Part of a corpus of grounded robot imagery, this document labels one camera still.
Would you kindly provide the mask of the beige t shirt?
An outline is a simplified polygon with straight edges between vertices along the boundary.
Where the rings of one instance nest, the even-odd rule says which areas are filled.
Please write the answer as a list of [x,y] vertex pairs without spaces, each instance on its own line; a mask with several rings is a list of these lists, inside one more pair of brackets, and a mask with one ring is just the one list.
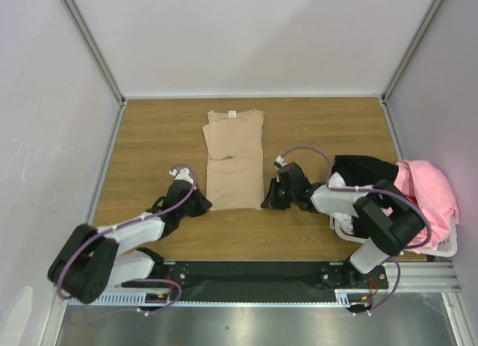
[[264,200],[264,112],[208,112],[206,197],[215,211],[260,209]]

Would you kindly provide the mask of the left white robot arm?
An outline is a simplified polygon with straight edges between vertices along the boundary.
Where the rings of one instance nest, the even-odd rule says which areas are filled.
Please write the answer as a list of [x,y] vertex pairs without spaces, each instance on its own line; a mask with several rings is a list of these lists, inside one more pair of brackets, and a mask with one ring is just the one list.
[[139,216],[113,226],[74,228],[47,272],[63,299],[90,304],[111,286],[140,279],[156,286],[164,279],[161,257],[141,245],[176,231],[185,217],[206,214],[213,204],[188,180],[175,180]]

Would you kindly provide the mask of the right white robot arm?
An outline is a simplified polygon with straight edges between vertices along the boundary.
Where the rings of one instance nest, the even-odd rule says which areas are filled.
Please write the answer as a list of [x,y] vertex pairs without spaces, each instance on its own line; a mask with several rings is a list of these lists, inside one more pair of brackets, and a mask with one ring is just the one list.
[[421,248],[432,236],[431,226],[421,210],[387,180],[371,187],[335,187],[328,182],[310,183],[296,163],[278,160],[276,177],[261,204],[265,209],[300,210],[346,214],[360,220],[368,238],[343,263],[346,284],[359,288],[370,280],[371,272],[406,249]]

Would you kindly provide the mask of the white t shirt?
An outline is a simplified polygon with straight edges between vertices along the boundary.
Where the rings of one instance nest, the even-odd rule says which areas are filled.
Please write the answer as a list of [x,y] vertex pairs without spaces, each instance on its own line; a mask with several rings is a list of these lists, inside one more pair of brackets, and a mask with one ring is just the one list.
[[[346,182],[339,172],[334,172],[328,182],[329,187],[331,188],[345,188]],[[334,219],[336,219],[339,227],[342,229],[342,232],[348,235],[355,235],[353,221],[354,221],[354,211],[350,198],[345,195],[345,193],[333,193],[335,201],[339,202],[339,207],[335,209],[333,213]]]

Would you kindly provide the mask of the black t shirt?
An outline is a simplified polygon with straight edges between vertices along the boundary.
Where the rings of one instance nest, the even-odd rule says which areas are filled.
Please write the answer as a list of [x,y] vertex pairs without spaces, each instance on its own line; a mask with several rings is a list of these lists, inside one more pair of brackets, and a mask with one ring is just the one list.
[[[357,185],[369,188],[383,179],[393,182],[398,171],[397,165],[371,156],[336,155],[329,186],[344,188]],[[343,232],[357,238],[369,238],[367,230],[357,217],[342,213],[334,213],[333,217]]]

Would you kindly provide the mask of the pink t shirt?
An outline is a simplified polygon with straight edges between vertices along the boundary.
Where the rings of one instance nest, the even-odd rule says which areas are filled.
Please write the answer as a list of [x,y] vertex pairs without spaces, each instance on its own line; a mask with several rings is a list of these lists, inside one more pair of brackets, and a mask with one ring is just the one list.
[[395,165],[399,171],[394,186],[421,210],[432,231],[429,242],[413,252],[436,250],[452,232],[451,219],[459,219],[453,189],[447,177],[428,161],[400,160]]

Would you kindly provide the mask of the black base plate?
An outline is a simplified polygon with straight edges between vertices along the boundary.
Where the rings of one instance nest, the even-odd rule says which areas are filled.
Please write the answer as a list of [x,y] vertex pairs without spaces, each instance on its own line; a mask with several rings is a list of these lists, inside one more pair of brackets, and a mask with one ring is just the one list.
[[245,262],[245,261],[175,261],[162,262],[154,267],[147,282],[129,281],[126,288],[159,288],[169,286],[153,282],[166,278],[177,282],[182,291],[186,288],[220,286],[222,288],[258,286],[260,288],[291,287],[367,290],[374,286],[379,290],[388,288],[385,268],[378,266],[360,285],[352,287],[345,283],[342,262]]

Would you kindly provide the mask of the left aluminium frame post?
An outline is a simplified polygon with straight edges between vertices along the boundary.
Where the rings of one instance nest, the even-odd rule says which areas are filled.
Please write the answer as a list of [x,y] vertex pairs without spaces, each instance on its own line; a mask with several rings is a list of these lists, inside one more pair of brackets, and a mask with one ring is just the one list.
[[120,91],[119,85],[117,84],[116,79],[114,78],[111,69],[108,66],[108,63],[102,54],[95,37],[93,36],[83,13],[80,11],[80,8],[75,0],[60,0],[63,6],[66,9],[66,12],[69,14],[70,19],[72,20],[73,25],[75,26],[81,40],[86,46],[88,52],[90,53],[91,58],[93,59],[94,64],[100,71],[103,79],[105,80],[106,85],[112,92],[114,98],[120,105],[123,105],[125,102],[125,97]]

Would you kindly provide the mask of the aluminium frame post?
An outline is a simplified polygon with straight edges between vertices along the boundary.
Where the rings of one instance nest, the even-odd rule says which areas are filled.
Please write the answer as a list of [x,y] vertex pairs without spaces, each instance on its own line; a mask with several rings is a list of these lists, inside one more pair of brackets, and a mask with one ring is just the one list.
[[120,105],[123,105],[125,102],[125,97],[120,91],[119,85],[117,84],[116,79],[114,78],[111,69],[108,66],[108,63],[102,54],[95,37],[93,36],[83,13],[80,11],[80,8],[75,0],[60,0],[63,6],[66,9],[66,12],[69,14],[70,19],[72,20],[73,25],[75,26],[81,40],[86,46],[88,52],[90,53],[91,58],[93,59],[94,64],[100,71],[103,79],[105,80],[106,85],[112,92],[114,98]]
[[384,89],[384,92],[382,93],[381,100],[385,104],[391,98],[392,93],[394,92],[396,86],[400,82],[400,79],[402,78],[403,74],[411,63],[412,58],[415,56],[416,51],[420,47],[421,42],[426,36],[444,2],[445,0],[432,0],[430,2],[429,7],[426,9],[426,12],[423,15],[423,18],[420,21],[418,28],[415,31],[410,43],[408,44],[402,59],[398,63],[397,68],[393,72],[390,81],[388,82],[386,88]]

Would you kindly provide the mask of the right aluminium frame post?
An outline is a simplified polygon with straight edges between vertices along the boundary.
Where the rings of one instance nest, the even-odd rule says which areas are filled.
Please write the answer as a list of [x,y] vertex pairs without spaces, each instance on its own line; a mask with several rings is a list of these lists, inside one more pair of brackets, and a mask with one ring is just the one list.
[[411,63],[412,58],[415,56],[416,51],[420,47],[421,42],[426,36],[444,2],[445,0],[432,0],[430,2],[429,7],[426,9],[426,12],[423,15],[423,18],[420,21],[418,28],[415,31],[410,43],[408,44],[402,59],[398,63],[397,68],[393,72],[390,81],[388,82],[386,88],[384,89],[384,92],[382,93],[381,100],[385,104],[391,98],[392,93],[394,92],[396,86],[400,82],[400,79],[402,78],[403,74]]

